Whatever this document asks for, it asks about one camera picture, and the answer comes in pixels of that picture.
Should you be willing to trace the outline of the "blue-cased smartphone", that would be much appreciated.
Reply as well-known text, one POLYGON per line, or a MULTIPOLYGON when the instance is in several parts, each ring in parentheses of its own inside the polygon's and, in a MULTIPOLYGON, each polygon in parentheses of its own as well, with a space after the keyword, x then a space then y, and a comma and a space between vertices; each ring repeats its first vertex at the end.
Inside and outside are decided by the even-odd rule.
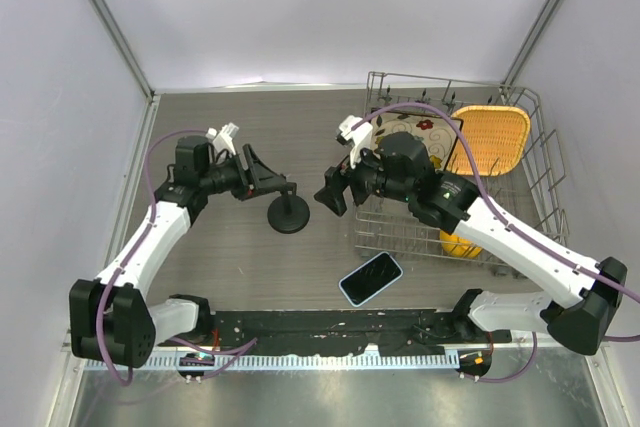
POLYGON ((388 252, 380 252, 343 277, 338 286, 351 306, 361 307, 402 275, 399 263, 388 252))

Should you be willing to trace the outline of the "black phone stand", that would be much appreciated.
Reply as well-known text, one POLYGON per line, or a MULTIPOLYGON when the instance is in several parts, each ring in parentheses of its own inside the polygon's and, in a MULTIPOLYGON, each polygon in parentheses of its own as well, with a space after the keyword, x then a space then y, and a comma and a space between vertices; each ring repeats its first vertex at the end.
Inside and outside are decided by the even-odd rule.
POLYGON ((288 182, 267 210, 269 225, 281 234, 295 234, 310 220, 308 203, 297 194, 297 184, 288 182))

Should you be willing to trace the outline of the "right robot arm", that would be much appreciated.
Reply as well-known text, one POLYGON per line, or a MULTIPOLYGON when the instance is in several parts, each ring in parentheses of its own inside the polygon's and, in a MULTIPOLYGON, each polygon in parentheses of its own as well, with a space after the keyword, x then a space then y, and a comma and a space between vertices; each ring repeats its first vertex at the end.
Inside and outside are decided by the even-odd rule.
POLYGON ((420 223, 457 235, 505 261, 539 286, 533 294, 470 290, 451 318, 457 338, 477 340, 495 330, 549 334, 569 350, 591 356, 620 307, 628 269, 614 257, 597 261, 569 250, 500 207, 479 183, 434 168, 422 142, 393 133, 376 150, 366 134, 340 134, 351 148, 325 173, 315 198, 336 215, 371 195, 406 203, 420 223))

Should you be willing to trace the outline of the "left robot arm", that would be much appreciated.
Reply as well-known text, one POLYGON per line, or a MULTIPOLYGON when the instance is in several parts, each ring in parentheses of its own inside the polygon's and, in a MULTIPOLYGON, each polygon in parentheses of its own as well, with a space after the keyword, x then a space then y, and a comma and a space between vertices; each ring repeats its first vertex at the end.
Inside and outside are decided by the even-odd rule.
POLYGON ((213 332, 207 299, 175 294, 149 306, 151 284, 178 241, 191 229, 210 197, 230 193, 239 201, 272 194, 267 221, 281 234, 307 226, 310 209, 297 185, 266 166, 250 145, 233 145, 234 127, 174 133, 174 161, 158 188, 151 188, 146 216, 114 260, 92 280, 69 292, 70 344, 82 359, 109 368, 143 366, 153 348, 181 336, 205 344, 213 332))

